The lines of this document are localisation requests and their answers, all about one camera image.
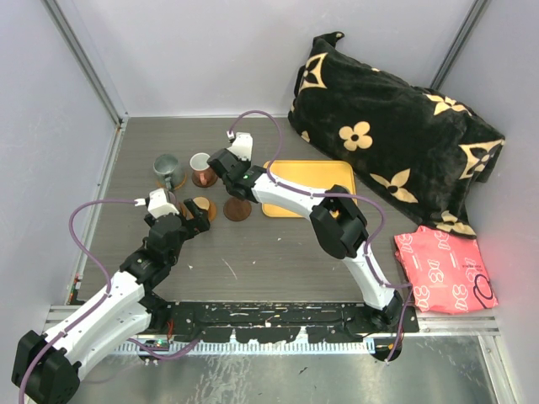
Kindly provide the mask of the orange cork coaster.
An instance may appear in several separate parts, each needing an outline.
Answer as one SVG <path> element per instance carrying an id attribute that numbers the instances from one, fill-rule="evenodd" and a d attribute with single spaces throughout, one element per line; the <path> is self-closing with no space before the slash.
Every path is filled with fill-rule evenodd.
<path id="1" fill-rule="evenodd" d="M 156 185 L 159 188 L 175 191 L 176 189 L 181 188 L 185 184 L 186 179 L 186 174 L 182 174 L 179 178 L 174 175 L 158 176 Z"/>

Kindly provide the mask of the grey mug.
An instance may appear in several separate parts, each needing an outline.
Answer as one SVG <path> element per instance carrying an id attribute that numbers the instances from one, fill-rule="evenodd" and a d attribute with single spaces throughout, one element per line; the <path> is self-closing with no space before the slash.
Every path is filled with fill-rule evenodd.
<path id="1" fill-rule="evenodd" d="M 174 175 L 178 178 L 186 174 L 180 161 L 171 154 L 163 154 L 156 158 L 153 163 L 153 172 L 156 176 Z"/>

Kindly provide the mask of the purple transparent cup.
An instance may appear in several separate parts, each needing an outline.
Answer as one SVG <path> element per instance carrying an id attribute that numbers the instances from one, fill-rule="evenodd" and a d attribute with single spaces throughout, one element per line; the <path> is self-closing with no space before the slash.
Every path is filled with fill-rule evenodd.
<path id="1" fill-rule="evenodd" d="M 167 196 L 170 203 L 172 203 L 173 205 L 177 204 L 177 198 L 172 191 L 168 191 Z"/>

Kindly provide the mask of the pink mug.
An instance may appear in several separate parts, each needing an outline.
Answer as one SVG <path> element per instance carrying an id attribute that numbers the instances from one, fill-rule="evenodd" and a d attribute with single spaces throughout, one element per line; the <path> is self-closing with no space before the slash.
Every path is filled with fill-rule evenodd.
<path id="1" fill-rule="evenodd" d="M 189 165 L 191 169 L 194 170 L 205 170 L 210 167 L 208 164 L 208 159 L 210 155 L 204 152 L 195 153 L 189 160 Z"/>

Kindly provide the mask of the small orange cup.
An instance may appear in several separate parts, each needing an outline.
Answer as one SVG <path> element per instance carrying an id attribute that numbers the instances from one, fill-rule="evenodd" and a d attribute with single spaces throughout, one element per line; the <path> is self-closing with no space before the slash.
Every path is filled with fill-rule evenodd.
<path id="1" fill-rule="evenodd" d="M 203 196 L 193 198 L 193 202 L 202 210 L 210 210 L 211 202 Z"/>

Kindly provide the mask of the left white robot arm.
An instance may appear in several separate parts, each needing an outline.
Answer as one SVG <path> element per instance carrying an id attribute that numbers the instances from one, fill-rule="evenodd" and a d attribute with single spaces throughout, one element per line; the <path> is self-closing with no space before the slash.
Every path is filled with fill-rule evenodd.
<path id="1" fill-rule="evenodd" d="M 109 352 L 147 330 L 168 325 L 167 303 L 153 290 L 178 262 L 183 244 L 208 231 L 209 213 L 192 199 L 182 212 L 165 189 L 128 205 L 147 209 L 149 232 L 142 245 L 114 274 L 104 271 L 105 285 L 68 318 L 39 334 L 29 331 L 18 342 L 12 382 L 20 403 L 67 403 L 80 383 Z"/>

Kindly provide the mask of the orange wooden coaster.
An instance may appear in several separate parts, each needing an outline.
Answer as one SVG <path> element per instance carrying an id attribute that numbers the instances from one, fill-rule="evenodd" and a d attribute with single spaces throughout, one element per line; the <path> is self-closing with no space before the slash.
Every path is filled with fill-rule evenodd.
<path id="1" fill-rule="evenodd" d="M 217 208 L 216 208 L 216 204 L 213 201 L 211 201 L 210 199 L 209 199 L 209 201 L 211 202 L 211 207 L 210 207 L 210 210 L 207 211 L 208 219 L 209 219 L 210 222 L 213 222 L 215 220 L 215 218 L 216 218 Z M 179 203 L 179 207 L 180 207 L 180 210 L 181 210 L 182 214 L 187 219 L 192 219 L 193 218 L 193 215 L 190 213 L 190 211 L 187 209 L 186 205 L 183 202 Z"/>

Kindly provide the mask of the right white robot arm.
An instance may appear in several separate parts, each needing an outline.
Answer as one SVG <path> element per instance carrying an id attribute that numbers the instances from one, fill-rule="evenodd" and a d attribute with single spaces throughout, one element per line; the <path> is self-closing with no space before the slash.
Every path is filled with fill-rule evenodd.
<path id="1" fill-rule="evenodd" d="M 270 167 L 252 164 L 253 138 L 249 133 L 230 135 L 229 139 L 229 147 L 207 160 L 227 192 L 309 220 L 322 250 L 342 261 L 358 284 L 371 325 L 381 332 L 392 329 L 404 308 L 403 298 L 374 257 L 367 219 L 356 204 L 359 197 L 337 184 L 331 189 L 316 189 L 285 180 Z"/>

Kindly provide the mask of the dark brown wooden coaster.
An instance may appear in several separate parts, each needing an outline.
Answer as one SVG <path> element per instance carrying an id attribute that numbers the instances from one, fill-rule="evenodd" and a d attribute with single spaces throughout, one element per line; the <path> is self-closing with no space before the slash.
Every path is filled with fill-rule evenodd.
<path id="1" fill-rule="evenodd" d="M 205 170 L 194 170 L 191 179 L 195 186 L 199 188 L 209 188 L 216 183 L 218 177 L 209 167 Z"/>

